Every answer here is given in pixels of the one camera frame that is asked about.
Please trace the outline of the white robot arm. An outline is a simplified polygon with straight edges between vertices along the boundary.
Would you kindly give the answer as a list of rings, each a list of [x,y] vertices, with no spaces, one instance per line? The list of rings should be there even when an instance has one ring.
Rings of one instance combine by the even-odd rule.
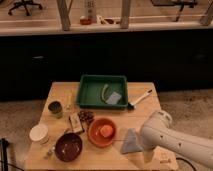
[[[175,131],[171,124],[169,113],[153,112],[139,131],[142,149],[148,151],[160,146],[213,169],[213,140]]]

